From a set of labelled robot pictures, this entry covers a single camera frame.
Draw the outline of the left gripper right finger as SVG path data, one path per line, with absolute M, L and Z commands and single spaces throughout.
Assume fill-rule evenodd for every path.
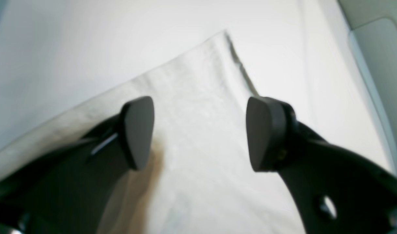
M 250 97 L 246 132 L 252 169 L 279 174 L 307 234 L 397 234 L 397 178 L 328 143 L 291 105 Z

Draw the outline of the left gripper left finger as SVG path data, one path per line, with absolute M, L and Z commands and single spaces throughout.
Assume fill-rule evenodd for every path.
M 129 170 L 142 170 L 154 127 L 150 96 L 82 138 L 26 164 L 0 181 L 0 234 L 94 234 L 109 197 Z

